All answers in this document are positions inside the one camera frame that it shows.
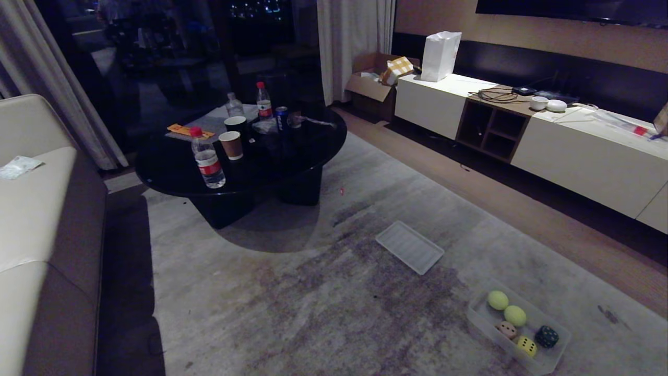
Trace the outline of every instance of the bottle label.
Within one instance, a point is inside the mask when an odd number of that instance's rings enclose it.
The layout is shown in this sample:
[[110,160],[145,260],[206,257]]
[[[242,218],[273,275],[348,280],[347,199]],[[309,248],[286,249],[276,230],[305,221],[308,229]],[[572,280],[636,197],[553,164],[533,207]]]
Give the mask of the bottle label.
[[220,166],[220,161],[218,160],[218,155],[214,155],[209,159],[201,161],[197,160],[197,167],[200,168],[202,175],[213,175],[222,168]]
[[257,109],[262,117],[270,117],[272,116],[272,110],[271,110],[271,103],[266,103],[266,104],[257,104]]

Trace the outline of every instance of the dark green dice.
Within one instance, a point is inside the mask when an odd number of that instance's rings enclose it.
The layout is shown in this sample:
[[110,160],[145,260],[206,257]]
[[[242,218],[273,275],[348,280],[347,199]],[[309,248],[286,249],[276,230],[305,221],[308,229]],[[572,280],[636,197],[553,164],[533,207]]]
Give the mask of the dark green dice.
[[536,336],[534,337],[534,340],[540,346],[543,346],[546,349],[551,349],[559,341],[559,334],[557,332],[555,332],[554,329],[550,328],[549,326],[543,325],[543,326],[540,327],[540,329],[536,333]]

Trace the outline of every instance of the television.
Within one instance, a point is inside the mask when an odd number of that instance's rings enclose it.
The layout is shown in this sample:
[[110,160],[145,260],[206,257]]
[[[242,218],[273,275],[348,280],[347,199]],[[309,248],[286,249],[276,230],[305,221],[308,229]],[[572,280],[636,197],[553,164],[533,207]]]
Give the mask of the television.
[[478,0],[476,13],[668,29],[668,0]]

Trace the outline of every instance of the tv cabinet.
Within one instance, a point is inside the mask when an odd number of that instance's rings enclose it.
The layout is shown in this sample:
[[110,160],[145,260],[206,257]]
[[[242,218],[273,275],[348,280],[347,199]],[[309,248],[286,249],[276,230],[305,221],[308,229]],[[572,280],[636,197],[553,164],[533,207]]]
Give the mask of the tv cabinet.
[[615,130],[585,108],[535,112],[527,102],[470,94],[497,86],[457,74],[439,82],[404,76],[395,115],[668,233],[668,142]]

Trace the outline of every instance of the sofa armrest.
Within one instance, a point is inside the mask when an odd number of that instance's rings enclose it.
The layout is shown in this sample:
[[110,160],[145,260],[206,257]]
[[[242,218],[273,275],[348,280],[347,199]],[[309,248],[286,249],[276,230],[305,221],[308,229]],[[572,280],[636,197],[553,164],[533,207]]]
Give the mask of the sofa armrest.
[[35,94],[0,100],[0,134],[0,166],[17,155],[76,147],[51,105]]

